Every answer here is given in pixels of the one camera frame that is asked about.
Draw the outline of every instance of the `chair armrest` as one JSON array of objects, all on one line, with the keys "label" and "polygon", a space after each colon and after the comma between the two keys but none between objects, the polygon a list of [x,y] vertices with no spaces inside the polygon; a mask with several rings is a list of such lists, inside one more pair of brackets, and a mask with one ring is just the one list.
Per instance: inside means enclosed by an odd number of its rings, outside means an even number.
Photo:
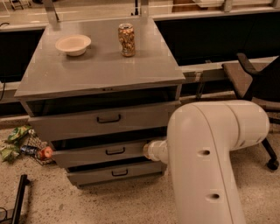
[{"label": "chair armrest", "polygon": [[247,56],[244,53],[237,53],[237,58],[239,63],[241,64],[241,67],[243,68],[243,70],[252,75],[252,76],[259,76],[262,74],[262,71],[256,71],[256,69],[254,68],[254,66],[251,64],[251,62],[249,61],[249,59],[247,58]]}]

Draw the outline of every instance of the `drawer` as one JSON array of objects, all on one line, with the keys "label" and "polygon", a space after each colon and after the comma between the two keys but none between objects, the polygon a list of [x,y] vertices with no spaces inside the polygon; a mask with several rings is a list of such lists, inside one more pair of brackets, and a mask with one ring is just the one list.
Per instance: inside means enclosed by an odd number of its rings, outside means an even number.
[{"label": "drawer", "polygon": [[29,122],[43,141],[106,135],[167,126],[178,101],[104,109],[66,115],[32,117]]},{"label": "drawer", "polygon": [[67,177],[74,186],[85,186],[99,184],[102,182],[139,177],[152,173],[162,173],[164,165],[161,162],[142,162],[137,164],[126,164],[101,168],[93,171],[77,171],[68,173]]},{"label": "drawer", "polygon": [[143,156],[143,147],[147,141],[107,144],[96,147],[85,147],[74,150],[58,150],[52,158],[61,168],[79,165],[98,164],[126,158]]}]

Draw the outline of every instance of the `drawer handle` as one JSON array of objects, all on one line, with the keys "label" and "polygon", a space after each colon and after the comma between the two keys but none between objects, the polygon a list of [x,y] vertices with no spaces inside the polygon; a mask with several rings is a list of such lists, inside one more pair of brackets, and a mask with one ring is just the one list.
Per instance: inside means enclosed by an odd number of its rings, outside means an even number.
[{"label": "drawer handle", "polygon": [[125,152],[125,147],[123,147],[122,149],[120,149],[119,151],[109,151],[106,150],[106,155],[111,156],[111,155],[116,155],[116,154],[122,154]]},{"label": "drawer handle", "polygon": [[121,121],[121,118],[122,118],[121,115],[118,115],[118,117],[116,119],[106,121],[106,120],[102,120],[101,118],[99,118],[99,116],[97,116],[96,121],[98,123],[117,123],[117,122]]},{"label": "drawer handle", "polygon": [[120,177],[120,176],[125,176],[125,175],[128,175],[129,174],[129,170],[126,169],[124,172],[117,172],[117,173],[114,173],[112,171],[112,176],[113,177]]}]

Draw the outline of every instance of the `brown can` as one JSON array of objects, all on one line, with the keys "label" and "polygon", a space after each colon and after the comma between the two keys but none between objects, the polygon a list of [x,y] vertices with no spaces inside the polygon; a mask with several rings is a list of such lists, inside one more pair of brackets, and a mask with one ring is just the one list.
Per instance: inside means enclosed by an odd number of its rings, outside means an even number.
[{"label": "brown can", "polygon": [[131,57],[135,55],[134,30],[132,24],[119,25],[119,41],[122,45],[122,55]]}]

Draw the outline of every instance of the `gray countertop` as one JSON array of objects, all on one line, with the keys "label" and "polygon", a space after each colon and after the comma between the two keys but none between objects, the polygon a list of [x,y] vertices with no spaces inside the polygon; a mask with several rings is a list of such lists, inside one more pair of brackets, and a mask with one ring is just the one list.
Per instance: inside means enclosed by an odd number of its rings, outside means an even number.
[{"label": "gray countertop", "polygon": [[[121,23],[134,26],[136,55],[121,54],[117,29]],[[66,56],[55,48],[64,36],[83,34],[91,38],[87,51]],[[185,79],[150,17],[76,21],[48,25],[17,89],[17,98],[80,95],[84,91],[141,88],[150,84],[176,84]]]}]

